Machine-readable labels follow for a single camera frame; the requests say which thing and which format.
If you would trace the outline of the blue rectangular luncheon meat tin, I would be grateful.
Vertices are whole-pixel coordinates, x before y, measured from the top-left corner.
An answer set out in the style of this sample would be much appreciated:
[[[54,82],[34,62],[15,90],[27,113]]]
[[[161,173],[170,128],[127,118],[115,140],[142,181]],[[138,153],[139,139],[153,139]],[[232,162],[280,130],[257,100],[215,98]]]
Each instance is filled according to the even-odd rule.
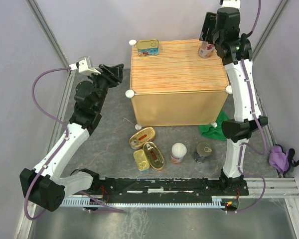
[[[159,41],[157,39],[139,40],[136,47],[139,57],[157,56],[159,54]]]

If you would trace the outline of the wooden cube cabinet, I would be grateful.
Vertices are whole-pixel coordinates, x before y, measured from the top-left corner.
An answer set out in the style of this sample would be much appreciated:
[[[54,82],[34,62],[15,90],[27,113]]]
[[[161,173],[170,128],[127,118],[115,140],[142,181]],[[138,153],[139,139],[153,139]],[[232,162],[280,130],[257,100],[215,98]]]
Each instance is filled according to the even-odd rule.
[[[229,80],[213,52],[198,54],[200,41],[161,41],[157,56],[138,55],[132,47],[130,88],[137,124],[185,126],[215,124],[228,97]]]

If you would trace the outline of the oval red fish tin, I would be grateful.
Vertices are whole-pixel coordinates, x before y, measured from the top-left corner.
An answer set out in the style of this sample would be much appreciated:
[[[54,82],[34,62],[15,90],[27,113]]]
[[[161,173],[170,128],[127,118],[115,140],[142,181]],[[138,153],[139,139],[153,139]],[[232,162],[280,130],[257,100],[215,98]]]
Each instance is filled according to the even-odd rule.
[[[153,127],[146,127],[135,133],[129,140],[132,149],[139,150],[149,141],[153,141],[156,137],[156,132]]]

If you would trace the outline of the dark blue round can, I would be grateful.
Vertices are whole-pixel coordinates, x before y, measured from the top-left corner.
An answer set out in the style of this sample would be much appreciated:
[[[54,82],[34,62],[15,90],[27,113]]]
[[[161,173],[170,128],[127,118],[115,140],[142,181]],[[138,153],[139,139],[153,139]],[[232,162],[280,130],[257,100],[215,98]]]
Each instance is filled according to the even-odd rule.
[[[213,153],[212,144],[209,141],[201,141],[197,144],[192,158],[196,163],[203,163]]]

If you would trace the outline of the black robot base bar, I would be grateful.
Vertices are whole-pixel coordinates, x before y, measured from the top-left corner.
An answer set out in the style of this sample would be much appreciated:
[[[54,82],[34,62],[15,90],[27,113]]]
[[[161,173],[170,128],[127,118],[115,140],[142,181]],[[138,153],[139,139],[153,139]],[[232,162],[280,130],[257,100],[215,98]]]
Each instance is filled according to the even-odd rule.
[[[244,179],[226,182],[207,178],[104,178],[88,189],[91,195],[109,197],[108,203],[190,204],[211,203],[213,196],[248,196]]]

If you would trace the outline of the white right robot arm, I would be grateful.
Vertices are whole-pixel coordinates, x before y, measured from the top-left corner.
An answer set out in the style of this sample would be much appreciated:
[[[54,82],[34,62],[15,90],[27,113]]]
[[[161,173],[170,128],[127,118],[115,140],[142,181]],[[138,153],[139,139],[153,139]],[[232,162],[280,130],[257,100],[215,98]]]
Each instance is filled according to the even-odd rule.
[[[225,164],[221,170],[219,190],[230,195],[243,182],[243,159],[252,133],[263,133],[268,118],[263,116],[253,82],[251,33],[240,33],[240,3],[221,1],[216,13],[207,12],[200,40],[213,44],[230,81],[234,100],[233,119],[222,122],[227,139]]]

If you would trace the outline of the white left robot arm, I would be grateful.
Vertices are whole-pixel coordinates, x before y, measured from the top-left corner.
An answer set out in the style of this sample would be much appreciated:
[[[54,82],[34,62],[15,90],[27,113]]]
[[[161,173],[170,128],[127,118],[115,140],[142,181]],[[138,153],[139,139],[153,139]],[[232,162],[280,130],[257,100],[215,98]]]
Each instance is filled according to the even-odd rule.
[[[81,191],[96,194],[100,190],[100,176],[91,170],[81,169],[65,178],[61,174],[77,149],[98,126],[108,90],[123,80],[124,65],[100,64],[95,69],[81,61],[68,69],[78,70],[80,74],[86,75],[87,80],[76,86],[74,112],[68,124],[61,122],[64,134],[33,169],[25,168],[19,176],[25,210],[28,202],[32,202],[53,212],[66,197]]]

